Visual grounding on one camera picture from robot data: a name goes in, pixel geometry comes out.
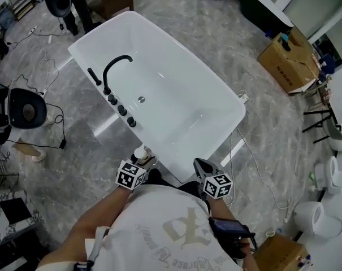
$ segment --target sneaker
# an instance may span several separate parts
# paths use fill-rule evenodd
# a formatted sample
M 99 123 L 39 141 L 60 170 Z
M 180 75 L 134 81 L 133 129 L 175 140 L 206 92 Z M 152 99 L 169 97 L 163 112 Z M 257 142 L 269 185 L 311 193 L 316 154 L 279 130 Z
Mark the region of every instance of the sneaker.
M 85 34 L 89 33 L 90 31 L 92 31 L 93 29 L 96 29 L 98 26 L 100 26 L 102 23 L 101 22 L 96 22 L 96 23 L 93 23 L 92 26 L 91 26 L 91 29 L 88 30 L 88 31 L 85 31 Z
M 72 32 L 73 36 L 77 36 L 79 34 L 78 27 L 75 28 Z
M 42 160 L 44 160 L 44 158 L 46 158 L 47 156 L 47 152 L 46 151 L 38 151 L 40 153 L 40 156 L 32 156 L 32 160 L 35 162 L 35 163 L 39 163 L 41 162 Z

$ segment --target cardboard box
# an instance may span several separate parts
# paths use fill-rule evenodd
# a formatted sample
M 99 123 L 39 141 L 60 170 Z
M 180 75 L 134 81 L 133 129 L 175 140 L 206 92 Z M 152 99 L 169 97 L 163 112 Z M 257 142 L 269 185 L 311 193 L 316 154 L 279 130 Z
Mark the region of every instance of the cardboard box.
M 257 60 L 286 92 L 305 90 L 319 75 L 312 58 L 313 48 L 296 28 L 289 35 L 290 51 L 284 49 L 281 41 L 279 34 Z
M 253 256 L 260 271 L 297 271 L 300 270 L 297 258 L 305 258 L 308 254 L 303 245 L 275 234 Z

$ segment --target freestanding bathtub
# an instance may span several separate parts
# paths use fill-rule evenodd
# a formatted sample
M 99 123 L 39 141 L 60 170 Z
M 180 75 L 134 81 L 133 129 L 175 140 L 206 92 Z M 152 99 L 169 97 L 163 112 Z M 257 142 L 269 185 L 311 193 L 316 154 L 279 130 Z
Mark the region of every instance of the freestanding bathtub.
M 103 71 L 114 58 L 129 55 L 109 70 L 110 105 L 181 182 L 193 173 L 193 159 L 208 159 L 237 127 L 245 107 L 202 61 L 140 14 L 124 12 L 69 47 L 81 69 L 104 95 Z M 96 85 L 91 68 L 102 81 Z

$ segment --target cable cord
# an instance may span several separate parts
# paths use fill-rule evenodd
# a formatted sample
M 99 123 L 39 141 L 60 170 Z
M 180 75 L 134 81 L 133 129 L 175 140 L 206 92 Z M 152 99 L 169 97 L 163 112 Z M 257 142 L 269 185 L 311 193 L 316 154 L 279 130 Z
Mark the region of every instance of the cable cord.
M 237 96 L 239 96 L 241 92 L 244 93 L 244 94 L 246 94 L 245 90 L 240 90 L 240 91 L 237 93 Z M 239 130 L 238 127 L 236 127 L 236 130 L 237 130 L 238 133 L 241 135 L 241 138 L 242 138 L 243 141 L 245 142 L 246 147 L 247 147 L 247 148 L 249 149 L 249 151 L 251 152 L 251 155 L 252 155 L 252 157 L 253 157 L 253 159 L 254 159 L 254 162 L 255 162 L 255 165 L 256 165 L 257 173 L 258 173 L 258 175 L 260 176 L 260 179 L 261 179 L 262 183 L 263 183 L 264 185 L 266 185 L 266 186 L 270 189 L 270 191 L 271 191 L 271 193 L 272 193 L 272 196 L 273 196 L 273 198 L 274 198 L 276 207 L 277 207 L 278 209 L 280 209 L 280 210 L 284 210 L 284 209 L 290 208 L 290 207 L 293 205 L 293 203 L 294 203 L 294 201 L 293 201 L 292 185 L 293 185 L 293 181 L 294 181 L 294 176 L 295 176 L 295 174 L 296 174 L 296 168 L 297 168 L 297 163 L 298 163 L 299 154 L 301 154 L 301 153 L 303 153 L 303 152 L 308 152 L 308 153 L 311 154 L 311 152 L 310 152 L 310 151 L 300 151 L 300 152 L 297 153 L 296 158 L 295 158 L 294 173 L 293 173 L 293 177 L 291 178 L 291 181 L 290 181 L 290 194 L 289 194 L 290 201 L 288 201 L 288 205 L 287 205 L 287 206 L 285 206 L 285 207 L 280 207 L 279 204 L 278 204 L 278 201 L 277 201 L 277 199 L 276 199 L 276 196 L 275 196 L 275 193 L 274 193 L 272 187 L 264 181 L 264 179 L 263 179 L 263 177 L 262 177 L 262 175 L 261 175 L 261 172 L 260 172 L 260 170 L 259 170 L 259 167 L 258 167 L 258 164 L 257 164 L 257 161 L 256 161 L 256 158 L 255 158 L 255 156 L 254 156 L 253 151 L 251 150 L 251 148 L 250 148 L 249 145 L 247 144 L 247 142 L 246 142 L 244 136 L 241 134 L 241 132 L 240 132 L 240 130 Z M 231 198 L 231 203 L 227 205 L 229 208 L 232 206 L 232 203 L 235 201 L 235 187 L 236 187 L 236 182 L 235 182 L 235 178 L 234 178 L 234 175 L 233 175 L 233 166 L 232 166 L 232 157 L 231 157 L 231 151 L 232 151 L 232 134 L 233 134 L 233 132 L 231 133 L 231 137 L 230 137 L 230 165 L 231 165 L 231 176 L 232 176 L 232 180 L 233 180 L 233 197 L 230 196 L 230 195 L 228 195 L 228 196 Z
M 1 147 L 0 147 L 0 154 L 2 155 L 2 158 L 0 158 L 0 161 L 6 162 L 10 157 L 10 152 L 8 151 L 6 152 L 6 155 L 4 155 L 3 152 L 1 151 Z
M 45 62 L 47 64 L 46 78 L 45 78 L 45 87 L 44 87 L 44 90 L 47 91 L 49 86 L 52 85 L 58 79 L 58 77 L 60 75 L 60 72 L 59 72 L 59 69 L 57 69 L 57 66 L 56 66 L 56 63 L 55 63 L 55 59 L 47 58 L 47 51 L 44 48 L 42 48 L 42 51 L 45 53 L 45 55 L 44 55 L 44 58 L 39 62 L 39 65 L 43 65 Z M 50 84 L 47 84 L 47 79 L 49 78 L 49 68 L 50 68 L 49 61 L 50 60 L 52 60 L 54 62 L 54 68 L 57 70 L 58 73 L 57 73 L 57 76 L 55 77 L 55 79 Z
M 15 48 L 17 48 L 19 43 L 21 43 L 25 39 L 29 38 L 31 35 L 35 35 L 35 36 L 60 36 L 60 35 L 62 35 L 63 34 L 64 25 L 60 22 L 60 20 L 59 20 L 59 27 L 60 27 L 60 34 L 51 34 L 51 33 L 50 34 L 41 34 L 41 33 L 37 34 L 37 33 L 35 33 L 33 31 L 29 35 L 27 35 L 26 37 L 20 39 L 18 42 L 7 42 L 7 41 L 5 41 L 5 39 L 4 39 L 4 41 L 6 42 L 7 45 L 15 44 L 15 47 L 13 48 L 13 50 L 14 50 Z
M 53 107 L 56 107 L 58 109 L 60 109 L 60 111 L 62 112 L 61 115 L 57 115 L 54 119 L 54 122 L 51 124 L 60 124 L 62 123 L 62 131 L 63 131 L 63 140 L 62 142 L 60 143 L 60 146 L 59 147 L 53 147 L 53 146 L 40 146 L 40 145 L 35 145 L 34 143 L 26 143 L 26 142 L 15 142 L 15 141 L 12 141 L 10 139 L 8 139 L 7 141 L 9 142 L 13 142 L 13 143 L 17 143 L 18 145 L 28 145 L 28 146 L 36 146 L 36 147 L 48 147 L 48 148 L 56 148 L 56 149 L 64 149 L 65 148 L 65 145 L 66 145 L 66 138 L 65 138 L 65 131 L 64 131 L 64 112 L 62 110 L 61 107 L 59 106 L 56 106 L 54 104 L 51 104 L 51 103 L 47 103 L 46 105 L 48 106 L 53 106 Z
M 33 88 L 33 87 L 31 87 L 31 86 L 29 86 L 29 85 L 28 85 L 28 82 L 29 82 L 29 80 L 28 80 L 27 78 L 25 78 L 23 74 L 20 74 L 20 76 L 19 76 L 17 79 L 15 79 L 15 80 L 11 80 L 10 84 L 9 84 L 7 87 L 9 88 L 13 82 L 15 82 L 15 81 L 18 81 L 18 80 L 19 80 L 19 78 L 21 78 L 21 77 L 22 77 L 23 79 L 25 79 L 25 80 L 26 80 L 26 86 L 27 86 L 28 88 L 30 88 L 30 89 L 34 89 L 36 94 L 38 94 L 38 93 L 39 93 L 39 92 L 37 91 L 37 89 L 36 89 L 36 88 Z

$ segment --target black knob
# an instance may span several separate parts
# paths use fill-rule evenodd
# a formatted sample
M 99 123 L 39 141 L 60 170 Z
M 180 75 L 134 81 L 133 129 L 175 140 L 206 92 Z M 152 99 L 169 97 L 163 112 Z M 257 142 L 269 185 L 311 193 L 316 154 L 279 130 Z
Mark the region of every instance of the black knob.
M 110 102 L 110 104 L 112 106 L 114 106 L 118 103 L 118 100 L 112 94 L 108 95 L 108 101 Z
M 127 110 L 124 108 L 124 106 L 118 107 L 119 114 L 122 116 L 125 116 L 127 114 Z
M 134 120 L 132 116 L 127 119 L 127 123 L 131 128 L 134 128 L 137 124 L 137 122 Z

